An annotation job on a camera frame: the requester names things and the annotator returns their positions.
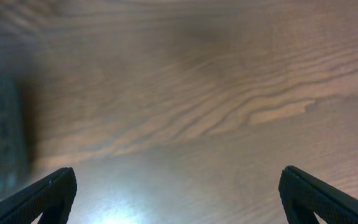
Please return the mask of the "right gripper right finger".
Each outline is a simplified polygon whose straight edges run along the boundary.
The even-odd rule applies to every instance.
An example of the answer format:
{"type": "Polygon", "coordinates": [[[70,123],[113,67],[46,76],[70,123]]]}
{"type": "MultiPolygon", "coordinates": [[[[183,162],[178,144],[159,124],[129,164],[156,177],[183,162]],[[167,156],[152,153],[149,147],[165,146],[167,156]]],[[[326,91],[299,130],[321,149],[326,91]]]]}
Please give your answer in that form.
{"type": "Polygon", "coordinates": [[[358,224],[358,199],[332,187],[295,166],[282,170],[278,186],[289,224],[358,224]]]}

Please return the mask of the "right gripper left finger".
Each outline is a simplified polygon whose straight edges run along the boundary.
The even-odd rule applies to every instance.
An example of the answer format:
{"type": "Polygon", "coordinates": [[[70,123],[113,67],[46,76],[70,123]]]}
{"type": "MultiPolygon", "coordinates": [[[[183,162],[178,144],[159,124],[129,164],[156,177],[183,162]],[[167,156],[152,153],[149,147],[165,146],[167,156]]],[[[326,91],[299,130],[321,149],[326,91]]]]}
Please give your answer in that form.
{"type": "Polygon", "coordinates": [[[0,224],[66,224],[77,191],[75,172],[64,167],[0,201],[0,224]]]}

